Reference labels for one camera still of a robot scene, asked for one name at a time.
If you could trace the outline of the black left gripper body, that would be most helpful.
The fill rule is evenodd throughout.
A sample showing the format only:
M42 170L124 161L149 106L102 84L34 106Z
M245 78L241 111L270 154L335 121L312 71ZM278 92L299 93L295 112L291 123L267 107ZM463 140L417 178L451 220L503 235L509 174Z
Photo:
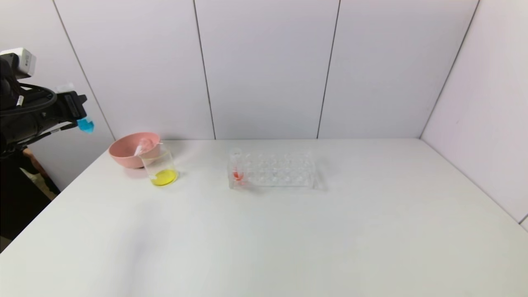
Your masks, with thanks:
M62 92L56 94L54 104L36 111L36 118L45 128L62 123L77 124L78 120L87 117L84 105L80 103L77 92Z

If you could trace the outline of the bare person hand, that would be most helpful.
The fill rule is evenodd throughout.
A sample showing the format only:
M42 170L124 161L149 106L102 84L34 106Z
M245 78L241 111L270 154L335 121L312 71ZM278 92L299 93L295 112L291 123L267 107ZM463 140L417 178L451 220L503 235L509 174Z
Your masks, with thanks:
M25 148L22 151L25 158L31 163L29 172L31 174L40 174L42 177L48 177L47 172L42 167L41 163L38 162L37 158L34 156L33 152L29 148Z

